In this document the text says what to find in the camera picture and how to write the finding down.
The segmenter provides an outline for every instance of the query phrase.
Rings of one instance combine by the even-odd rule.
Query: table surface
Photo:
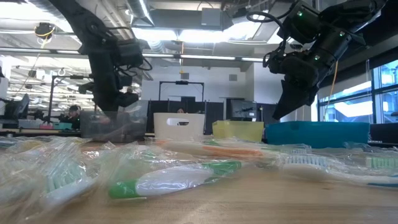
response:
[[[238,175],[145,200],[106,204],[91,196],[48,223],[397,223],[398,190],[287,179],[258,168]]]

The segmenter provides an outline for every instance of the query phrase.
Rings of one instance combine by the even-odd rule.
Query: teal bin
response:
[[[357,122],[290,121],[266,127],[269,144],[306,144],[315,149],[344,147],[344,142],[368,143],[370,124]]]
[[[53,126],[56,130],[72,130],[71,123],[53,123]]]

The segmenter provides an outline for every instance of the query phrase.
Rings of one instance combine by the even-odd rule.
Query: ceiling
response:
[[[229,18],[231,15],[242,7],[251,6],[250,10],[268,10],[273,15],[279,15],[286,12],[289,9],[290,4],[294,0],[212,0],[212,1],[191,1],[191,0],[148,0],[147,4],[150,9],[150,14],[154,11],[160,10],[179,10],[179,11],[201,11],[204,8],[216,8],[226,11]],[[86,1],[78,0],[78,2],[91,12],[95,13],[101,18],[106,26],[114,27],[129,25],[131,16],[126,13],[127,6],[125,0],[95,0]],[[327,0],[321,1],[323,6],[332,5],[341,2],[341,0]],[[116,13],[113,13],[109,7],[112,5],[116,9]],[[81,42],[73,35],[72,30],[65,24],[59,17],[59,15],[45,12],[42,9],[34,6],[32,3],[28,4],[16,4],[11,2],[0,2],[0,47],[23,47],[23,48],[40,48],[42,40],[34,35],[34,27],[39,22],[51,22],[57,26],[55,35],[51,39],[51,42],[44,46],[45,49],[59,49],[59,50],[77,50],[79,49]],[[164,49],[169,53],[184,53],[184,54],[195,54],[195,55],[222,55],[222,56],[247,56],[247,57],[263,57],[264,54],[274,50],[279,41],[270,43],[271,39],[275,37],[275,31],[277,30],[277,24],[271,22],[266,24],[258,24],[254,32],[251,34],[252,37],[246,35],[245,39],[240,37],[233,37],[233,35],[240,35],[244,26],[238,27],[231,31],[230,41],[223,42],[205,42],[205,43],[191,43],[189,41],[184,44],[175,44],[171,40],[162,40],[161,44]],[[125,39],[127,31],[125,30],[113,30],[113,32],[120,39]],[[154,50],[149,47],[144,49],[145,52],[153,52]],[[54,74],[79,74],[88,76],[90,74],[90,64],[87,59],[83,58],[60,58],[60,57],[39,57],[35,63],[35,57],[18,55],[18,56],[7,56],[3,55],[3,60],[7,60],[12,64],[12,73],[10,79],[11,92],[8,97],[21,96],[21,93],[30,92],[31,95],[40,96],[42,93],[42,101],[40,103],[33,104],[35,106],[42,105],[48,106],[47,93],[50,91],[50,87],[47,85],[32,85],[32,89],[28,90],[24,85],[27,83],[47,83],[51,82],[48,79],[49,75]],[[153,66],[180,66],[180,61],[176,60],[164,60],[164,59],[152,59],[151,63]],[[216,61],[216,60],[197,60],[197,59],[185,59],[183,60],[184,66],[200,66],[200,67],[238,67],[242,71],[245,71],[250,63],[248,62],[229,62],[229,61]],[[42,73],[46,72],[45,79],[27,78],[27,74],[35,66],[35,69],[42,70]],[[135,82],[140,85],[142,79],[148,79],[150,72],[147,75],[140,75],[139,78],[135,79]],[[72,105],[75,103],[86,105],[87,108],[92,108],[93,103],[90,100],[90,95],[79,96],[75,90],[71,89],[72,85],[79,85],[88,82],[88,80],[57,80],[59,86],[56,87],[55,93],[59,97],[55,100],[57,103],[59,100],[60,105]]]

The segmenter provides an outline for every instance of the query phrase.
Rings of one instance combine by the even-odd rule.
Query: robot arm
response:
[[[319,12],[303,1],[297,1],[282,16],[265,12],[250,12],[253,22],[276,21],[278,35],[283,38],[279,47],[264,56],[263,67],[272,73],[284,74],[282,96],[273,117],[280,119],[303,105],[311,105],[323,79],[333,73],[336,62],[352,41],[365,44],[355,32],[374,21],[388,0],[351,0]],[[258,14],[271,18],[263,21],[251,16]],[[279,21],[286,16],[283,24]],[[303,52],[284,52],[286,40],[291,37],[301,44],[314,42]]]
[[[126,71],[139,68],[145,60],[138,40],[118,40],[110,31],[111,28],[107,28],[101,19],[75,0],[49,1],[63,14],[82,42],[79,53],[87,55],[90,61],[95,103],[103,111],[117,111],[119,106],[134,103],[134,96],[125,95],[119,90],[132,83],[132,77]]]

